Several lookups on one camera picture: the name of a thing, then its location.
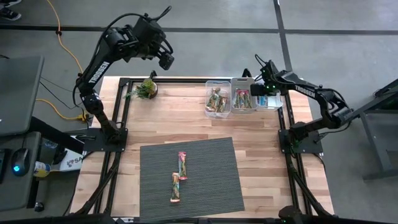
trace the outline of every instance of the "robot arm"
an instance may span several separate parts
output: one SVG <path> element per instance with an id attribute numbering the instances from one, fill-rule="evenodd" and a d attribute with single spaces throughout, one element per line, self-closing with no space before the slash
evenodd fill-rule
<path id="1" fill-rule="evenodd" d="M 286 136 L 291 144 L 305 139 L 309 132 L 322 128 L 340 128 L 352 120 L 352 110 L 337 91 L 301 80 L 294 72 L 279 72 L 271 60 L 261 68 L 261 78 L 264 80 L 263 85 L 251 85 L 253 96 L 275 96 L 279 91 L 281 95 L 286 95 L 289 90 L 295 90 L 316 100 L 320 105 L 322 118 L 291 125 L 289 135 Z"/>
<path id="2" fill-rule="evenodd" d="M 106 117 L 101 99 L 93 88 L 112 63 L 121 59 L 128 62 L 133 57 L 143 60 L 158 57 L 159 65 L 164 70 L 170 68 L 174 61 L 171 56 L 173 50 L 157 23 L 162 15 L 152 19 L 145 14 L 140 16 L 134 27 L 126 25 L 122 28 L 107 29 L 101 35 L 98 48 L 89 66 L 83 74 L 79 74 L 76 80 L 75 90 L 79 89 L 80 98 L 87 112 L 98 119 L 107 143 L 117 143 L 120 140 L 120 131 L 116 124 Z"/>

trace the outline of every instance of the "concrete floor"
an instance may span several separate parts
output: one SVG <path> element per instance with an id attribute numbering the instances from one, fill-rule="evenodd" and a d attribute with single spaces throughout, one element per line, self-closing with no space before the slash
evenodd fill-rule
<path id="1" fill-rule="evenodd" d="M 52 0 L 64 26 L 106 26 L 125 12 L 161 13 L 168 5 L 171 12 L 160 20 L 163 27 L 278 29 L 273 0 Z M 394 0 L 280 0 L 285 29 L 321 30 L 398 30 L 398 2 Z M 55 16 L 45 0 L 24 0 L 12 7 L 22 13 L 15 23 L 56 25 Z M 127 18 L 119 26 L 134 25 Z M 254 54 L 273 59 L 285 67 L 279 34 L 225 32 L 168 32 L 175 53 L 169 71 L 157 61 L 141 59 L 116 62 L 106 75 L 225 76 L 238 77 L 244 68 L 258 73 Z M 63 43 L 77 56 L 83 69 L 88 65 L 99 32 L 63 32 Z M 371 100 L 376 89 L 397 78 L 398 40 L 396 35 L 297 35 L 287 34 L 291 66 L 304 79 L 338 90 L 352 108 Z M 42 76 L 72 89 L 78 73 L 74 60 L 62 50 L 54 31 L 0 30 L 0 54 L 9 57 L 43 55 Z M 72 106 L 72 94 L 43 81 L 54 93 Z M 66 116 L 69 110 L 42 87 L 38 98 L 53 102 Z M 318 104 L 310 102 L 314 118 Z M 79 122 L 60 119 L 49 105 L 37 103 L 34 114 L 62 131 L 84 128 Z M 363 182 L 362 176 L 378 171 L 374 153 L 362 124 L 355 121 L 343 133 L 322 140 L 326 175 L 335 213 L 344 218 L 396 222 L 398 220 L 398 178 Z M 61 215 L 73 192 L 76 175 L 53 179 L 48 184 L 42 213 L 2 212 L 0 219 Z"/>

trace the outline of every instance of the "wooden tabletop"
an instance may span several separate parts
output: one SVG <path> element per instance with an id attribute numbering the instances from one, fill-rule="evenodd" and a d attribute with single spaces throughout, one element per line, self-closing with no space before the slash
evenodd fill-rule
<path id="1" fill-rule="evenodd" d="M 104 77 L 99 94 L 103 100 L 104 112 L 109 118 L 112 117 L 119 78 Z M 210 119 L 204 112 L 204 84 L 160 83 L 158 86 L 159 92 L 154 99 L 134 97 L 130 102 L 126 125 L 129 135 L 119 166 L 111 214 L 113 217 L 139 216 L 141 146 L 225 137 L 233 138 L 245 211 L 209 217 L 277 217 L 281 208 L 292 204 L 285 158 L 280 152 L 277 138 L 277 130 L 280 129 L 277 112 L 257 111 L 252 114 L 230 114 L 226 119 Z M 295 121 L 311 121 L 307 97 L 291 91 L 290 99 Z M 93 127 L 99 126 L 95 120 Z M 71 212 L 81 208 L 98 186 L 103 157 L 103 152 L 96 152 L 84 160 Z M 333 213 L 321 162 L 311 154 L 303 154 L 302 157 L 308 187 L 324 208 Z M 104 191 L 103 207 L 107 194 L 108 187 Z M 300 190 L 298 194 L 300 208 L 304 211 Z"/>

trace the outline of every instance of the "gray carpet tile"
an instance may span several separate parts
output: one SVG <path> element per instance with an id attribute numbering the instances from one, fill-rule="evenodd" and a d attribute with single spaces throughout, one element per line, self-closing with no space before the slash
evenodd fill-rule
<path id="1" fill-rule="evenodd" d="M 187 180 L 171 203 L 178 152 L 187 152 Z M 140 220 L 154 222 L 244 210 L 232 138 L 141 147 Z"/>

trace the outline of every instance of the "clear plastic bin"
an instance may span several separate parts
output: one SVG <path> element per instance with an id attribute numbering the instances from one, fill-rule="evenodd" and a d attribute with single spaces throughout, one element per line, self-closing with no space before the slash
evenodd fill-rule
<path id="1" fill-rule="evenodd" d="M 277 93 L 276 96 L 266 96 L 266 101 L 267 105 L 261 106 L 259 105 L 256 97 L 256 111 L 276 111 L 278 108 L 283 106 L 283 102 L 280 100 L 280 93 Z"/>
<path id="2" fill-rule="evenodd" d="M 250 85 L 254 83 L 253 78 L 232 78 L 231 79 L 231 111 L 234 114 L 247 114 L 253 113 L 256 110 L 256 97 L 251 96 Z M 252 108 L 235 108 L 233 100 L 235 99 L 236 89 L 248 90 L 250 94 Z"/>
<path id="3" fill-rule="evenodd" d="M 205 98 L 205 114 L 211 118 L 226 118 L 231 112 L 231 83 L 228 81 L 207 81 L 206 82 L 206 98 Z M 211 96 L 211 90 L 220 88 L 220 95 L 227 97 L 224 112 L 207 111 L 206 105 Z"/>

